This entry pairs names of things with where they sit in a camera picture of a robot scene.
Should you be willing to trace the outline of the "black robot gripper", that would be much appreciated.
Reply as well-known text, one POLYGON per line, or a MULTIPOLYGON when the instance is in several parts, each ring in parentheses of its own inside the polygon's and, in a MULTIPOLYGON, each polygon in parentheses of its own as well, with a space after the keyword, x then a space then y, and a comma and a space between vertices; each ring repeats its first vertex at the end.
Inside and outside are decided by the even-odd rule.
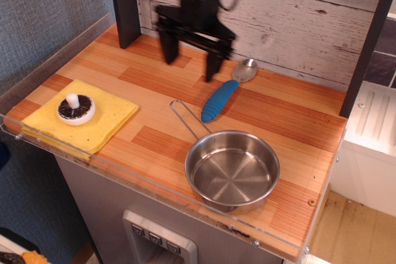
POLYGON ((219 72, 224 59, 232 52, 236 35, 218 19, 218 11, 234 9, 236 1, 225 7, 220 0, 180 0, 179 6, 158 5, 157 30, 167 64, 179 56, 183 41, 208 52, 205 81, 210 82, 219 72))

